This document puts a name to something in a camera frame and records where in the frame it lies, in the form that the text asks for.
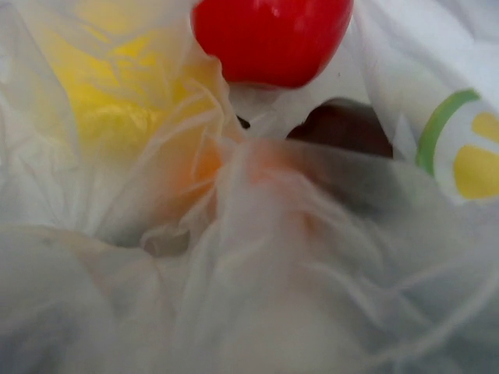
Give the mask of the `yellow fake pear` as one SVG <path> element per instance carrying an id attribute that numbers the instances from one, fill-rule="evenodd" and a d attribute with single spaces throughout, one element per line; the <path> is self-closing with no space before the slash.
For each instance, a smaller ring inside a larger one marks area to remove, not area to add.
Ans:
<path id="1" fill-rule="evenodd" d="M 219 64 L 184 27 L 161 27 L 115 45 L 48 32 L 44 53 L 65 89 L 85 153 L 132 159 L 162 126 L 218 106 Z"/>

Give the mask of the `translucent white plastic bag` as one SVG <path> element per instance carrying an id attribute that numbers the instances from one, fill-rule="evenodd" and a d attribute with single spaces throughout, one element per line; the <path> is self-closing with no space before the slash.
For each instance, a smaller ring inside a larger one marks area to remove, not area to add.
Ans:
<path id="1" fill-rule="evenodd" d="M 300 96 L 241 93 L 243 128 L 201 48 L 216 108 L 85 153 L 47 33 L 198 45 L 194 5 L 2 2 L 2 372 L 497 372 L 497 2 L 358 1 L 370 102 L 326 101 L 315 137 L 287 136 Z M 179 191 L 209 137 L 303 143 L 306 177 Z"/>

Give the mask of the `orange fake persimmon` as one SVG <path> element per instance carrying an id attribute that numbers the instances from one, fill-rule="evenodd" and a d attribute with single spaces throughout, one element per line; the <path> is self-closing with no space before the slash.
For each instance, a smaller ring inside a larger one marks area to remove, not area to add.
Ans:
<path id="1" fill-rule="evenodd" d="M 276 180 L 284 191 L 298 188 L 306 177 L 299 152 L 304 144 L 288 140 L 232 141 L 207 138 L 185 159 L 178 177 L 181 192 L 208 190 L 221 178 L 236 173 L 248 183 Z"/>

